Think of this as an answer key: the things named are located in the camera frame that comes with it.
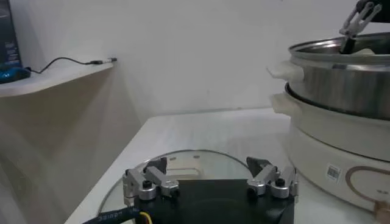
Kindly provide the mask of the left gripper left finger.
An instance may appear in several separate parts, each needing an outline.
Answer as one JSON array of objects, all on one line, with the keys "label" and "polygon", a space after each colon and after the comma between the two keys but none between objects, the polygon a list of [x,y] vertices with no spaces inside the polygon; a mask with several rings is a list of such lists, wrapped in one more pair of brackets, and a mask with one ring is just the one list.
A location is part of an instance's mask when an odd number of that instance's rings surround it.
[{"label": "left gripper left finger", "polygon": [[122,176],[123,197],[126,206],[131,199],[152,201],[158,195],[171,199],[180,194],[180,185],[176,179],[166,175],[168,160],[166,157],[147,162],[143,170],[127,169]]}]

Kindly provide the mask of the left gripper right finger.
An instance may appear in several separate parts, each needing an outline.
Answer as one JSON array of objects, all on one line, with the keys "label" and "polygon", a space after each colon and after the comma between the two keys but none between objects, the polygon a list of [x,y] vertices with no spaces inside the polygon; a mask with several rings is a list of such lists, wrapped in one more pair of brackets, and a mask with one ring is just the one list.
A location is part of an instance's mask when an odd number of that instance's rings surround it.
[{"label": "left gripper right finger", "polygon": [[247,157],[246,163],[252,178],[247,180],[248,190],[263,196],[268,190],[274,198],[287,199],[298,196],[298,175],[293,166],[280,170],[266,159]]}]

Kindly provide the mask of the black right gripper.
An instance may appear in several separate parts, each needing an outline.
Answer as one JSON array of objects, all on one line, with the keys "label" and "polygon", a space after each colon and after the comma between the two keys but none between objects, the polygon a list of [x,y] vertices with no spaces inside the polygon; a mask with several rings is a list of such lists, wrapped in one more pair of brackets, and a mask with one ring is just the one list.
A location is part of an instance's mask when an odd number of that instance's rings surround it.
[{"label": "black right gripper", "polygon": [[356,36],[370,23],[389,23],[389,0],[359,0],[339,33],[344,36],[340,54],[351,54]]}]

